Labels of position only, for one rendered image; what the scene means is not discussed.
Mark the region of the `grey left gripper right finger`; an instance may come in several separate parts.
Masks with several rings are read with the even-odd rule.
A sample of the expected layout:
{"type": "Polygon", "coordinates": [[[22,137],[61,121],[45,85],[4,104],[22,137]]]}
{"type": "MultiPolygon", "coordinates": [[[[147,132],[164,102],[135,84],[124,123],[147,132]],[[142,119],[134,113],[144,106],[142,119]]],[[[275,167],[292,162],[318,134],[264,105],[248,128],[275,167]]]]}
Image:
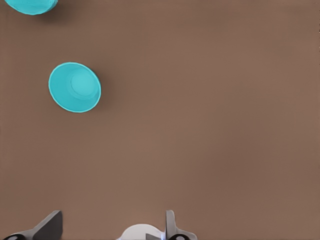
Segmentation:
{"type": "Polygon", "coordinates": [[[197,240],[197,236],[177,227],[173,210],[165,212],[165,240],[197,240]]]}

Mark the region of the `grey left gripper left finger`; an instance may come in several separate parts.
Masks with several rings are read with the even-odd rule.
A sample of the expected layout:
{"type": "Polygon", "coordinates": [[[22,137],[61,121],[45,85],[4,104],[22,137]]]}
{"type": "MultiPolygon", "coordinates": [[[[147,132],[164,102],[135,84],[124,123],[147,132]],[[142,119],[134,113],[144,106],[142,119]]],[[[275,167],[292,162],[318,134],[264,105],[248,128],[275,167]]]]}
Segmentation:
{"type": "Polygon", "coordinates": [[[54,210],[32,229],[13,233],[3,240],[61,240],[63,212],[54,210]]]}

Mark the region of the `small turquoise bowl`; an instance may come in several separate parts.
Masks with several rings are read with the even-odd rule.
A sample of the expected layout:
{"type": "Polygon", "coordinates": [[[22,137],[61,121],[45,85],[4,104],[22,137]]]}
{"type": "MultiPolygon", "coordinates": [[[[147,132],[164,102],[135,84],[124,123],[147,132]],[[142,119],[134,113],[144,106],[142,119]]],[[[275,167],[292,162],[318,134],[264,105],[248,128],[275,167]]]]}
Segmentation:
{"type": "Polygon", "coordinates": [[[96,107],[102,95],[98,76],[86,65],[64,62],[49,75],[48,90],[62,109],[85,113],[96,107]]]}

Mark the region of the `white round object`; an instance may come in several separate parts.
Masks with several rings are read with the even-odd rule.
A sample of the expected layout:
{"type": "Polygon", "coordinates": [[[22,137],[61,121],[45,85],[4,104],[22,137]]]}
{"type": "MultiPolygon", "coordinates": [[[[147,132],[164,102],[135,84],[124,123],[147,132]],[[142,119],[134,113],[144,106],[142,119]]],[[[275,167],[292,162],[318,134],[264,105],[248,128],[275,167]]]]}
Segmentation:
{"type": "Polygon", "coordinates": [[[165,233],[153,225],[140,223],[125,229],[116,240],[165,240],[165,233]]]}

